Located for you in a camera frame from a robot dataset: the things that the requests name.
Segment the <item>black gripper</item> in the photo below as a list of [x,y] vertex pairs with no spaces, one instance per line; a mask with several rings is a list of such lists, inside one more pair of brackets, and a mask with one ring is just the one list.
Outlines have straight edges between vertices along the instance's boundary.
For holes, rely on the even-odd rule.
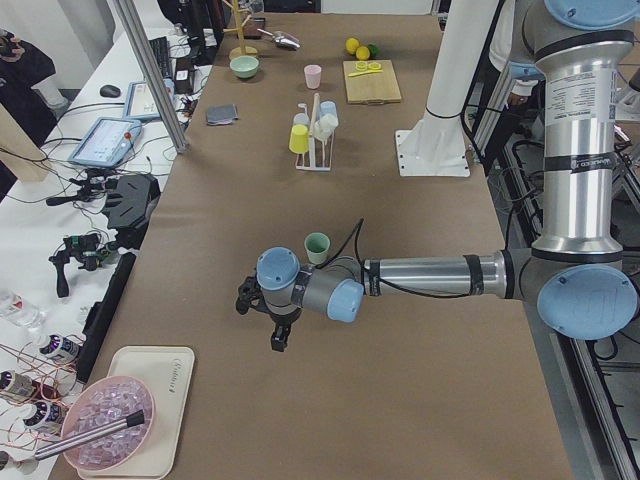
[[239,314],[247,314],[250,309],[253,309],[270,316],[275,323],[270,344],[271,349],[276,352],[286,350],[291,327],[301,315],[301,309],[292,304],[281,307],[269,303],[255,275],[247,276],[238,287],[235,308]]

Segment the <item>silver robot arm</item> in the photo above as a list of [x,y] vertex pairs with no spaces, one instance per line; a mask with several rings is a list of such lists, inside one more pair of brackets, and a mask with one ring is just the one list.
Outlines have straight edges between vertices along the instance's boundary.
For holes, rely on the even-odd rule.
[[336,254],[312,266],[284,247],[266,250],[238,289],[239,313],[274,321],[285,349],[304,310],[351,322],[365,296],[398,291],[436,299],[493,294],[533,305],[574,339],[613,335],[639,296],[610,233],[618,63],[631,51],[635,1],[519,1],[512,57],[545,77],[544,214],[528,249],[489,256],[363,259]]

